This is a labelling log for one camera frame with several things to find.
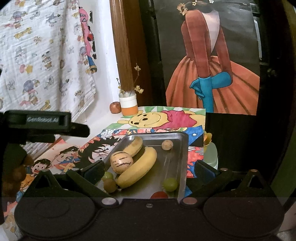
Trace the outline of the brown wooden door frame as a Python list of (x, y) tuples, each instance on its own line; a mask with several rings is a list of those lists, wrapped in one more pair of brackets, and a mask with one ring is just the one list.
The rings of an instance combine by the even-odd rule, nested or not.
[(138, 1), (117, 1), (110, 3), (111, 22), (115, 54), (121, 89), (134, 90), (134, 61), (137, 40), (142, 35), (142, 20)]

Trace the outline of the red cherry tomato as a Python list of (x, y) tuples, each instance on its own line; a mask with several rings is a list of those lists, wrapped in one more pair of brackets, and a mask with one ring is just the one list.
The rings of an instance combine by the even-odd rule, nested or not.
[(167, 199), (168, 195), (166, 192), (158, 191), (152, 194), (151, 199)]

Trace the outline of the red apple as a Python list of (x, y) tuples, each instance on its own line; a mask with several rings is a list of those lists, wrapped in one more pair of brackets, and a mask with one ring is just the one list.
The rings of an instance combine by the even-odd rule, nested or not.
[(112, 102), (110, 105), (109, 105), (109, 110), (112, 114), (118, 114), (118, 113), (121, 113), (121, 105), (120, 105), (120, 102), (118, 101), (115, 101), (115, 102)]

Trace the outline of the pink cartoon wall sticker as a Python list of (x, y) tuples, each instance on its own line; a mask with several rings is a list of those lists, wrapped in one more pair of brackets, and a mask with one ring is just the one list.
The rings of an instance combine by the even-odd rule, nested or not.
[(95, 41), (94, 41), (94, 35), (89, 25), (89, 20), (91, 20), (92, 18), (90, 17), (90, 14), (86, 12), (86, 10), (81, 6), (79, 7), (79, 15), (80, 15), (80, 21), (82, 26), (83, 40), (85, 43), (85, 51), (86, 51), (86, 56), (88, 59), (90, 71), (91, 73), (96, 73), (97, 67), (94, 63), (94, 59), (96, 59)]

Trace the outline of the yellow banana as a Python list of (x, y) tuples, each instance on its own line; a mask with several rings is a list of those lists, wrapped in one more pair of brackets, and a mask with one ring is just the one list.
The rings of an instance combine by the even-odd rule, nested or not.
[(145, 147), (142, 156), (116, 180), (121, 189), (130, 187), (145, 176), (157, 160), (157, 152), (153, 147)]
[(123, 149), (123, 152), (128, 153), (131, 157), (134, 157), (142, 148), (143, 140), (141, 137), (134, 137), (133, 141)]

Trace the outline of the small brown kiwi fruit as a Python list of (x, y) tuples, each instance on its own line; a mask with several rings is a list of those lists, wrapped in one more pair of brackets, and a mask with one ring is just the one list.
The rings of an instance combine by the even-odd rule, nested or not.
[(107, 193), (113, 193), (117, 190), (117, 185), (113, 179), (106, 179), (103, 182), (103, 188)]

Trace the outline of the cartoon boys drawing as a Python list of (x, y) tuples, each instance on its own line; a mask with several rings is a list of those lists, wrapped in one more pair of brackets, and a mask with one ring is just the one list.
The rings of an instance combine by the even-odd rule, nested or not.
[(83, 178), (71, 171), (77, 146), (58, 142), (36, 160), (20, 146), (1, 151), (1, 232), (17, 239), (24, 232), (41, 238), (72, 235), (91, 223), (92, 199), (81, 193)]

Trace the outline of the white printed cartoon cloth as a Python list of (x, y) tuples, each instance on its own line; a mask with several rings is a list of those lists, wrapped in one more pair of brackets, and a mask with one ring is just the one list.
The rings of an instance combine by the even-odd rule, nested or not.
[(78, 1), (10, 1), (1, 10), (1, 111), (70, 112), (93, 103), (95, 83)]

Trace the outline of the grey metal tray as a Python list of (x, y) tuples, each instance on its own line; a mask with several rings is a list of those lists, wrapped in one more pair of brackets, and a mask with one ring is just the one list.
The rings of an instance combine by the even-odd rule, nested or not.
[[(167, 178), (175, 178), (178, 187), (173, 192), (167, 192), (169, 198), (182, 199), (185, 195), (188, 141), (189, 137), (182, 132), (167, 133), (138, 133), (122, 138), (111, 153), (122, 151), (134, 139), (139, 136), (143, 140), (143, 147), (153, 147), (157, 152), (157, 160), (150, 171), (135, 184), (123, 190), (115, 192), (112, 196), (121, 202), (124, 198), (149, 199), (153, 193), (166, 192), (163, 181)], [(169, 151), (162, 149), (162, 142), (171, 140), (173, 148)]]

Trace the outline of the small brown round fruit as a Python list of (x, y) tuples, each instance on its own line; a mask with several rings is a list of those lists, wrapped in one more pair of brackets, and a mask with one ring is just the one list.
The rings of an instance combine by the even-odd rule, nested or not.
[(162, 142), (162, 149), (165, 151), (169, 151), (173, 148), (173, 142), (171, 140), (164, 140)]

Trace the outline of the white orange jar vase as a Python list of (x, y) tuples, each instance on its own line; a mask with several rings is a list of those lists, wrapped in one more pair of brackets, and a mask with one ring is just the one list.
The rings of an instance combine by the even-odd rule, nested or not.
[(120, 93), (119, 103), (123, 116), (132, 116), (138, 113), (137, 95), (134, 90)]

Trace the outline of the green grape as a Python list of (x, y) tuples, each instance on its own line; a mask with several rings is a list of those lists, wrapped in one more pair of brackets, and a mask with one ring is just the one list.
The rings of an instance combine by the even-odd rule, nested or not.
[(163, 181), (163, 188), (167, 192), (173, 192), (177, 189), (178, 182), (175, 178), (167, 178)]
[(111, 179), (113, 180), (113, 174), (106, 171), (103, 175), (103, 177), (101, 178), (102, 181), (106, 181), (107, 179)]

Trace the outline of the woman orange dress painting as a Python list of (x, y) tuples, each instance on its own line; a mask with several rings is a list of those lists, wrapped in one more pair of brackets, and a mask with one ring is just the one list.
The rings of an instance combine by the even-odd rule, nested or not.
[(248, 1), (155, 1), (166, 104), (255, 115), (259, 52)]

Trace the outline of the pale green bowl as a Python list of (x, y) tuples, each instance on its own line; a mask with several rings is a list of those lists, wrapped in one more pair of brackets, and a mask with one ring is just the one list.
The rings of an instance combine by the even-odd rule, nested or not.
[(214, 169), (218, 169), (217, 147), (212, 142), (212, 134), (204, 131), (204, 159), (203, 161)]

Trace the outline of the anime characters drawing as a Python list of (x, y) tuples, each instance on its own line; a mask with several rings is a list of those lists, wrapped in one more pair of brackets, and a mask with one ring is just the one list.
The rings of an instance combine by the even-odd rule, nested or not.
[[(109, 157), (111, 156), (111, 151), (119, 143), (119, 141), (130, 135), (138, 133), (167, 133), (173, 132), (171, 130), (163, 130), (161, 132), (149, 132), (143, 129), (138, 130), (105, 130), (100, 135), (94, 137), (93, 140), (88, 142), (87, 147), (82, 149), (80, 156), (87, 157), (90, 162), (96, 163), (98, 161), (103, 161), (105, 164), (105, 170), (113, 173), (111, 168)], [(196, 161), (201, 161), (204, 159), (204, 149), (202, 147), (202, 134), (201, 128), (188, 128), (182, 133), (186, 133), (189, 137), (188, 141), (188, 159), (187, 159), (187, 175), (188, 178), (194, 178), (196, 176), (194, 172), (194, 165)]]

